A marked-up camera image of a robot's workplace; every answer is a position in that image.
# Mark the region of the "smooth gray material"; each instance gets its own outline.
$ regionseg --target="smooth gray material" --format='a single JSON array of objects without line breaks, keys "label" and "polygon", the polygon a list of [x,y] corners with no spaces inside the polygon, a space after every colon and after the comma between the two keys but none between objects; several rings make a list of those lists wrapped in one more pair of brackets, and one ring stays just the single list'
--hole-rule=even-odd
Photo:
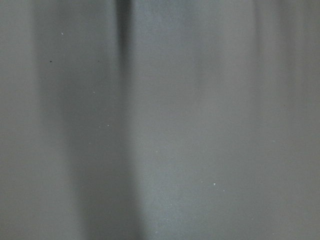
[{"label": "smooth gray material", "polygon": [[318,240],[320,1],[3,0],[0,239]]}]

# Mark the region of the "gray surface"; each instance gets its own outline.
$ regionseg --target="gray surface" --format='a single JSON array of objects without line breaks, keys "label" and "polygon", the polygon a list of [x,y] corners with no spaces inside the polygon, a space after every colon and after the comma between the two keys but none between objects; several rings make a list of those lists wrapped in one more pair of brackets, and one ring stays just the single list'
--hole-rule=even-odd
[{"label": "gray surface", "polygon": [[320,2],[130,3],[0,3],[0,239],[318,240]]}]

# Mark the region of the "gray background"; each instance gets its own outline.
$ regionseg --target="gray background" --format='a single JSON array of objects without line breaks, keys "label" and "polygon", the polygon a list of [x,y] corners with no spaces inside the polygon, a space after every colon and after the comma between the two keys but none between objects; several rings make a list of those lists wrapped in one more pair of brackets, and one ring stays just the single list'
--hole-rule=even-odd
[{"label": "gray background", "polygon": [[3,0],[0,239],[318,240],[320,1]]}]

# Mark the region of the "glossy gray surface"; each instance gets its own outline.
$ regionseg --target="glossy gray surface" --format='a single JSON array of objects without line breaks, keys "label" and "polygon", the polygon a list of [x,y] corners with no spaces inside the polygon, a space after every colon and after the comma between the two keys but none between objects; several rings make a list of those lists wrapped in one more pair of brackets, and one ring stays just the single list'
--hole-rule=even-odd
[{"label": "glossy gray surface", "polygon": [[318,240],[320,1],[3,0],[0,236]]}]

